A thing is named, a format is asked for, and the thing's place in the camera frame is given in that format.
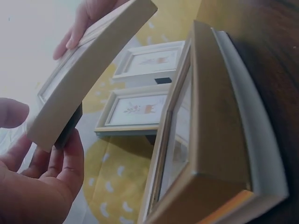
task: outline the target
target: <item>wooden picture frame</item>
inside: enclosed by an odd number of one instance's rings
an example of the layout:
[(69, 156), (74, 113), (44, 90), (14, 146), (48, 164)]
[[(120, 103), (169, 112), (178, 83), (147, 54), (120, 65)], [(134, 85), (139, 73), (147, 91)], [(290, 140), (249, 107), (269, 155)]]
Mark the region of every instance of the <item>wooden picture frame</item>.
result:
[(170, 84), (114, 90), (95, 132), (105, 135), (156, 134)]
[(184, 43), (185, 41), (177, 41), (128, 49), (113, 80), (138, 82), (159, 78), (173, 79)]
[[(188, 160), (163, 189), (171, 127), (190, 66)], [(246, 223), (288, 196), (275, 135), (249, 77), (229, 37), (195, 21), (157, 132), (139, 224)]]
[[(145, 193), (145, 209), (142, 207), (145, 211), (141, 212), (143, 217), (139, 217), (139, 223), (196, 223), (233, 196), (251, 193), (241, 119), (217, 42), (210, 27), (197, 22), (193, 24), (188, 42), (189, 46), (184, 48), (185, 58), (179, 63), (177, 79), (170, 90), (166, 116), (158, 130), (153, 153), (155, 156), (158, 151), (157, 158), (152, 159), (155, 161), (151, 164), (153, 174), (147, 182), (149, 191)], [(190, 66), (192, 105), (188, 163), (159, 199), (171, 118)]]
[(150, 0), (130, 0), (88, 28), (39, 90), (28, 138), (50, 151), (97, 79), (156, 11)]

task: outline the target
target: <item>dark wood surface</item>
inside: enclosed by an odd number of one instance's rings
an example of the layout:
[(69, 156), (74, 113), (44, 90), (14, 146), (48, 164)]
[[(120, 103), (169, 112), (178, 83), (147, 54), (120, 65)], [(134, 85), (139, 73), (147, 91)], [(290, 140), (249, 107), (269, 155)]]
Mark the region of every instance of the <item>dark wood surface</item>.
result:
[(299, 0), (202, 0), (197, 20), (229, 34), (284, 162), (290, 197), (251, 223), (299, 223)]

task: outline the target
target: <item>fingernail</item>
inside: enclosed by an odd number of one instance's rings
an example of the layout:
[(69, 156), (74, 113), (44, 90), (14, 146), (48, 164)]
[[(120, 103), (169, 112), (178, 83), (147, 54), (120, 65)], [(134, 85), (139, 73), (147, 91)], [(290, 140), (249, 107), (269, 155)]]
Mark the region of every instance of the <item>fingernail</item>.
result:
[(74, 42), (73, 38), (70, 38), (70, 40), (66, 43), (66, 48), (70, 49), (72, 47), (73, 42)]

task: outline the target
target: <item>white picture frame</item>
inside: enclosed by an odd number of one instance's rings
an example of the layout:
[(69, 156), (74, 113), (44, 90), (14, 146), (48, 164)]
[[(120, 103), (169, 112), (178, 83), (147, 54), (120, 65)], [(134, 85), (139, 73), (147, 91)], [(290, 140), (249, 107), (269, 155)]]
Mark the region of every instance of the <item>white picture frame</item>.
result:
[(170, 85), (112, 91), (94, 131), (99, 136), (155, 134)]
[(88, 28), (78, 47), (64, 54), (39, 89), (27, 126), (31, 141), (50, 151), (62, 133), (71, 131), (79, 120), (73, 115), (79, 114), (75, 112), (86, 94), (156, 11), (151, 0), (130, 0)]
[(185, 41), (176, 41), (128, 49), (116, 69), (116, 82), (144, 82), (173, 79)]

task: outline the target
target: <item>small drawing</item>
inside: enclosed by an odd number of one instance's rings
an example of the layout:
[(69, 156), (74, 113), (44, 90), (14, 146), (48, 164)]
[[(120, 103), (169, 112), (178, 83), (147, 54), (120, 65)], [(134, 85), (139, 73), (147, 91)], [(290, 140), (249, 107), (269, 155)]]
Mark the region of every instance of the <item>small drawing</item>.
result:
[(163, 63), (169, 63), (170, 57), (173, 57), (174, 53), (166, 56), (166, 57), (159, 57), (159, 58), (150, 58), (150, 59), (143, 59), (143, 61), (141, 61), (139, 64), (163, 64)]
[(153, 111), (155, 105), (133, 105), (129, 103), (129, 107), (124, 111), (124, 113), (133, 113), (133, 114), (148, 114), (155, 113)]
[(132, 104), (129, 102), (127, 109), (124, 111), (126, 114), (149, 114), (149, 113), (156, 113), (155, 106), (158, 104), (164, 105), (165, 99), (161, 98), (157, 101), (156, 104), (150, 105), (138, 105)]

